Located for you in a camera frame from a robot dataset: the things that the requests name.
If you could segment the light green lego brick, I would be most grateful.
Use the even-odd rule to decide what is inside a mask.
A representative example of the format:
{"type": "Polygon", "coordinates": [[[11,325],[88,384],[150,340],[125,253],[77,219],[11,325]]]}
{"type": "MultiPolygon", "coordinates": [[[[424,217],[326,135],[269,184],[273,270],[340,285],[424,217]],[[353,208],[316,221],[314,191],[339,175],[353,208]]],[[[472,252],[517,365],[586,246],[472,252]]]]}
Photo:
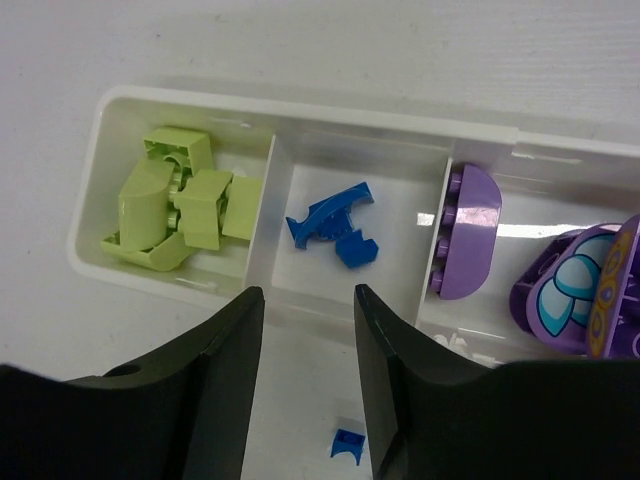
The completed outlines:
{"type": "Polygon", "coordinates": [[[258,216],[263,182],[259,178],[234,176],[227,188],[227,207],[222,234],[250,241],[258,216]]]}

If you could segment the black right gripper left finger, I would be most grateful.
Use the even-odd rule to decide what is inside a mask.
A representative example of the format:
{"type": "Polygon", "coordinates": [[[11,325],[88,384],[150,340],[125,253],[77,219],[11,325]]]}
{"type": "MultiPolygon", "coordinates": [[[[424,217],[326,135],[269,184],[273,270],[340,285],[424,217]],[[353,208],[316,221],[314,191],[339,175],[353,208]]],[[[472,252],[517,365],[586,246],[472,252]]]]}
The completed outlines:
{"type": "Polygon", "coordinates": [[[237,479],[261,355],[259,287],[101,376],[1,368],[5,479],[237,479]]]}

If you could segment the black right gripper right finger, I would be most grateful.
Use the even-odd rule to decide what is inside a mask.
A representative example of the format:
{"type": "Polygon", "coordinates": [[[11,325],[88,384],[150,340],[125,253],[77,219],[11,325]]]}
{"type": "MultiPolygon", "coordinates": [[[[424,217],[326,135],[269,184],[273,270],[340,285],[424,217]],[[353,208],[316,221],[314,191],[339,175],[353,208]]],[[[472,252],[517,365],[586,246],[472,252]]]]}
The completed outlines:
{"type": "Polygon", "coordinates": [[[354,290],[356,350],[377,479],[635,479],[635,360],[490,368],[354,290]]]}

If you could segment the green curved lego brick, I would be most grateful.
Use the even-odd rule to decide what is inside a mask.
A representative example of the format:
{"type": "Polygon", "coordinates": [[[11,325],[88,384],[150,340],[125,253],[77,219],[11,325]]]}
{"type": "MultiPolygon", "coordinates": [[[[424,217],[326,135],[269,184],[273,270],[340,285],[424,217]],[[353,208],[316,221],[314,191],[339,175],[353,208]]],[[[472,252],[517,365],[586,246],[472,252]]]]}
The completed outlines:
{"type": "Polygon", "coordinates": [[[100,242],[101,249],[154,271],[178,268],[195,252],[177,231],[178,212],[171,203],[181,181],[173,162],[139,161],[118,195],[118,230],[100,242]]]}

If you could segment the purple lego piece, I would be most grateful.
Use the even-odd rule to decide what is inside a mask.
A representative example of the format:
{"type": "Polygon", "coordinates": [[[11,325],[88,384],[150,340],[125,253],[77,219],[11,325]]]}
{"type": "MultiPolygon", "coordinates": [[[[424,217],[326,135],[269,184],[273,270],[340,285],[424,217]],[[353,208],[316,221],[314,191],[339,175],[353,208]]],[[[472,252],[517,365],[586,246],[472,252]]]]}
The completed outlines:
{"type": "Polygon", "coordinates": [[[456,166],[449,175],[428,287],[443,300],[475,293],[487,280],[497,239],[502,194],[484,169],[456,166]]]}

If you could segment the purple printed lego brick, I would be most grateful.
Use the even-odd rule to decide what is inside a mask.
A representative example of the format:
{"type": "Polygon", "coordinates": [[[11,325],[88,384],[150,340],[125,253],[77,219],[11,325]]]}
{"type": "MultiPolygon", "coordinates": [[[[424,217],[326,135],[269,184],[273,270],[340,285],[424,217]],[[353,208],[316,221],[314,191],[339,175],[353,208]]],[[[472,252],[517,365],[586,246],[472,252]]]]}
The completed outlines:
{"type": "Polygon", "coordinates": [[[548,347],[639,357],[639,217],[566,232],[513,285],[516,324],[548,347]]]}

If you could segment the small blue lego piece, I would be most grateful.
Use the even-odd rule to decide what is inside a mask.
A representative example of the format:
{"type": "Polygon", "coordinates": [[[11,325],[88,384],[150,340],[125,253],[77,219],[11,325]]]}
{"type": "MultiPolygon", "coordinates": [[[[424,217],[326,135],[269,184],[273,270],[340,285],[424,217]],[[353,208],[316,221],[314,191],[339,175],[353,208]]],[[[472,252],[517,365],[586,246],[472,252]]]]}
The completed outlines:
{"type": "Polygon", "coordinates": [[[340,454],[350,454],[357,466],[360,465],[362,455],[364,452],[364,446],[366,442],[366,436],[359,432],[338,428],[334,434],[330,454],[331,458],[340,454]]]}

